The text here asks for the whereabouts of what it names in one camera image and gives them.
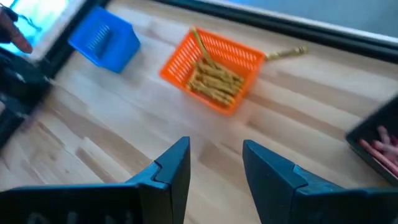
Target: black frame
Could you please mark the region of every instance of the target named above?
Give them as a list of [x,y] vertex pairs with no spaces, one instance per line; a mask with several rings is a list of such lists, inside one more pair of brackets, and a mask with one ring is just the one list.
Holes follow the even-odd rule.
[[398,44],[198,0],[153,0],[278,32],[355,54],[398,63]]

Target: blue basket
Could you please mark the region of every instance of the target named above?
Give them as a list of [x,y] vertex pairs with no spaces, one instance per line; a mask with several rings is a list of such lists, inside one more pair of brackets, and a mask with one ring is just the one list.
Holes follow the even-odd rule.
[[95,65],[116,73],[140,47],[132,25],[99,6],[80,23],[69,44]]

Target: black tray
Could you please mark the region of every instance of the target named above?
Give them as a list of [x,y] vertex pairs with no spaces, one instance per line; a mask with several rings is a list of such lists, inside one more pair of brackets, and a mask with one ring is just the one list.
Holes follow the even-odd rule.
[[376,139],[380,140],[377,132],[377,127],[380,125],[385,126],[389,134],[398,136],[398,96],[349,132],[346,136],[346,140],[351,145],[352,150],[373,167],[373,169],[383,176],[390,184],[398,186],[397,177],[378,163],[370,153],[358,144],[359,139],[364,139],[368,142]]

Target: orange basket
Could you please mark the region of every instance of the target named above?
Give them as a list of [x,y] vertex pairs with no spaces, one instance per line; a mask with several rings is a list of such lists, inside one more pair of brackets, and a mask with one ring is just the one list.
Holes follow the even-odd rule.
[[226,68],[244,78],[242,91],[235,96],[234,104],[225,106],[207,96],[190,91],[186,88],[187,82],[193,73],[193,62],[196,62],[203,56],[199,43],[192,31],[189,31],[185,35],[173,55],[161,69],[160,76],[177,88],[204,102],[214,110],[223,114],[232,114],[242,103],[243,97],[252,87],[266,56],[259,50],[203,29],[197,28],[197,32],[210,57],[214,61],[224,65]]

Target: wooden surface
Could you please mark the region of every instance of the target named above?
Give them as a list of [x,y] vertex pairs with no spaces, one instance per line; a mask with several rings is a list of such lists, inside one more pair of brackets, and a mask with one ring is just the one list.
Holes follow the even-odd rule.
[[[397,93],[397,65],[150,1],[108,9],[133,24],[140,51],[122,74],[75,52],[60,86],[2,151],[1,189],[122,182],[181,136],[192,146],[186,223],[259,223],[244,139],[344,187],[388,186],[344,135]],[[194,24],[265,52],[307,45],[310,53],[265,64],[237,113],[222,116],[159,78]]]

